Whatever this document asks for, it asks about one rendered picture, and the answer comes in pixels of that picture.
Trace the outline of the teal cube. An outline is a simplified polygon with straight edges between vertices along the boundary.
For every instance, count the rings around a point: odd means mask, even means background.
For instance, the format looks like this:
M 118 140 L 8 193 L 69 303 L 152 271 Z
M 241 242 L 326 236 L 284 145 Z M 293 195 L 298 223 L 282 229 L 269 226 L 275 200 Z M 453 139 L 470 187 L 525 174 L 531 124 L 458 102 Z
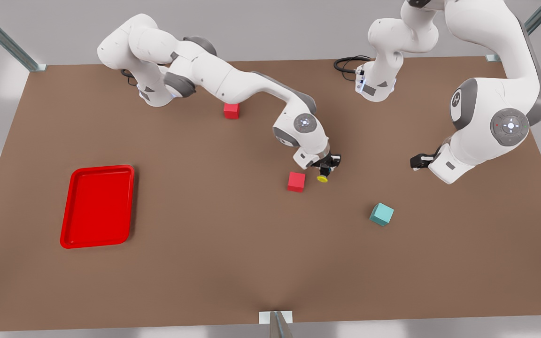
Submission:
M 384 205 L 383 203 L 378 203 L 374 206 L 370 214 L 369 220 L 375 222 L 378 225 L 385 226 L 391 221 L 393 213 L 393 208 Z

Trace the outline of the red rectangular tray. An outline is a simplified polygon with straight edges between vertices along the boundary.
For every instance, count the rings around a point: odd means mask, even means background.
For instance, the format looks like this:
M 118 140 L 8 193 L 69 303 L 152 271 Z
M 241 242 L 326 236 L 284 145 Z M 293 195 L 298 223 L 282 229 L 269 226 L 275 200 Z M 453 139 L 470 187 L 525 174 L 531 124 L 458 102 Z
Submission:
M 135 169 L 90 167 L 70 177 L 60 245 L 66 249 L 111 246 L 130 234 Z

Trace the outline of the silver frame post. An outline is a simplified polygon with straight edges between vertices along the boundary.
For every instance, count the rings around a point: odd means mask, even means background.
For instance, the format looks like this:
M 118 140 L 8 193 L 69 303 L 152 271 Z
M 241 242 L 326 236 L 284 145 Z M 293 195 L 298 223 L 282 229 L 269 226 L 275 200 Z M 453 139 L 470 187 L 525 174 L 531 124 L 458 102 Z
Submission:
M 532 9 L 533 12 L 526 18 L 524 26 L 528 35 L 531 35 L 541 25 L 541 0 L 504 0 L 507 6 L 522 8 L 525 11 Z
M 269 338 L 294 338 L 289 324 L 293 323 L 293 312 L 258 312 L 258 323 L 269 325 Z
M 46 64 L 39 64 L 26 53 L 1 27 L 0 46 L 12 55 L 26 70 L 30 72 L 46 71 Z

